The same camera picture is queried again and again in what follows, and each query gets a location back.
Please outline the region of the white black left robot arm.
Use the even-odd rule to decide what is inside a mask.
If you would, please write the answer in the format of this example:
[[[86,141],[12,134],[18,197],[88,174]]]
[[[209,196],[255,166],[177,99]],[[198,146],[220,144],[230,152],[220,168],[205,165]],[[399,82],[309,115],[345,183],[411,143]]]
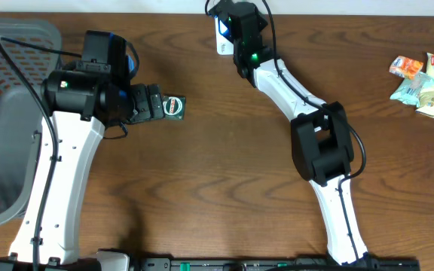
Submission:
[[[164,117],[156,84],[132,84],[139,70],[134,46],[110,32],[87,31],[74,62],[51,72],[32,97],[42,113],[41,147],[23,222],[5,270],[136,268],[114,249],[81,257],[78,234],[90,167],[105,131]]]

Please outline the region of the green Zam-Buk box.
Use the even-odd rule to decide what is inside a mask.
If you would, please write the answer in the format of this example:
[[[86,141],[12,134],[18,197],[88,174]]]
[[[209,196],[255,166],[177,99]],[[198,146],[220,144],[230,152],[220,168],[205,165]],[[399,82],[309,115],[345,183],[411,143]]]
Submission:
[[[185,116],[186,98],[184,96],[165,96],[163,100],[164,118],[183,120]]]

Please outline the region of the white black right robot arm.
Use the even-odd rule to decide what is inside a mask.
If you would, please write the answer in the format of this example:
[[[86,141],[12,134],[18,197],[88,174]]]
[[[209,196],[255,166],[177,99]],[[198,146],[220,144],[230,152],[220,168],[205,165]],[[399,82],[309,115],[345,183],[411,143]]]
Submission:
[[[327,103],[308,91],[277,52],[263,42],[266,26],[275,27],[271,12],[263,14],[251,2],[206,2],[215,21],[218,52],[232,55],[240,77],[266,94],[288,118],[292,160],[299,175],[313,188],[327,234],[327,253],[338,266],[359,266],[368,249],[357,225],[350,195],[353,143],[365,157],[363,142],[348,123],[339,102]]]

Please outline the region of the orange tissue pack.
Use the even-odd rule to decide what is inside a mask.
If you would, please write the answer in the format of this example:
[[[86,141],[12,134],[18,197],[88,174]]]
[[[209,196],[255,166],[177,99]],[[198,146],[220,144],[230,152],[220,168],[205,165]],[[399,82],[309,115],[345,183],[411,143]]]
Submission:
[[[398,56],[392,61],[389,72],[401,78],[414,79],[422,68],[422,62],[405,56]]]

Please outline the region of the teal wrapper pack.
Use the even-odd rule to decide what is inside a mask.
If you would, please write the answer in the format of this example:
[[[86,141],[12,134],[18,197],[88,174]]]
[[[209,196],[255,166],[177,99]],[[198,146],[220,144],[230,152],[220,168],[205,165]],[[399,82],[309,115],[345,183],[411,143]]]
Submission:
[[[413,78],[405,78],[395,92],[390,96],[390,100],[397,100],[405,105],[420,106],[420,92],[434,86],[434,79],[428,74],[418,72]]]

